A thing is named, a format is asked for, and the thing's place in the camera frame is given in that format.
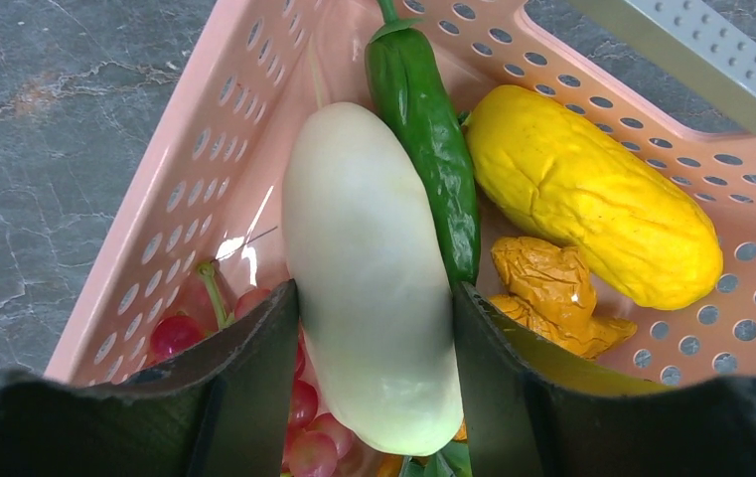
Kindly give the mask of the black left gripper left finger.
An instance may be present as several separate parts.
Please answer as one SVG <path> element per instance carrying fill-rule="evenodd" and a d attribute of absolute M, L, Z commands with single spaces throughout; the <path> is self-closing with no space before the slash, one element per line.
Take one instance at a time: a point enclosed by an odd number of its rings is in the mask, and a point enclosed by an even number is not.
<path fill-rule="evenodd" d="M 232 326 L 118 385 L 0 370 L 0 476 L 275 476 L 297 341 L 286 281 Z"/>

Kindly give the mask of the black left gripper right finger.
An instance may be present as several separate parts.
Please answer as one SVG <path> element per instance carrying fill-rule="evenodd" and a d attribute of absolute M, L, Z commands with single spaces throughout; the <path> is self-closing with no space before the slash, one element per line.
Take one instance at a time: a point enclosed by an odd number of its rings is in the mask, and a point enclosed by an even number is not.
<path fill-rule="evenodd" d="M 675 388 L 583 360 L 453 290 L 476 476 L 756 476 L 756 378 Z"/>

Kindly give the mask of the white toy eggplant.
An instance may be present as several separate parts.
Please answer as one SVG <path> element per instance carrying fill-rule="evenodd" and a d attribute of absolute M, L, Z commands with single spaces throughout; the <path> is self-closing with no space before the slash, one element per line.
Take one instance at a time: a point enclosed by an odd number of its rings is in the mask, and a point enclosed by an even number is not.
<path fill-rule="evenodd" d="M 331 414 L 381 452 L 441 449 L 463 419 L 451 289 L 424 187 L 372 112 L 337 102 L 307 118 L 282 231 Z"/>

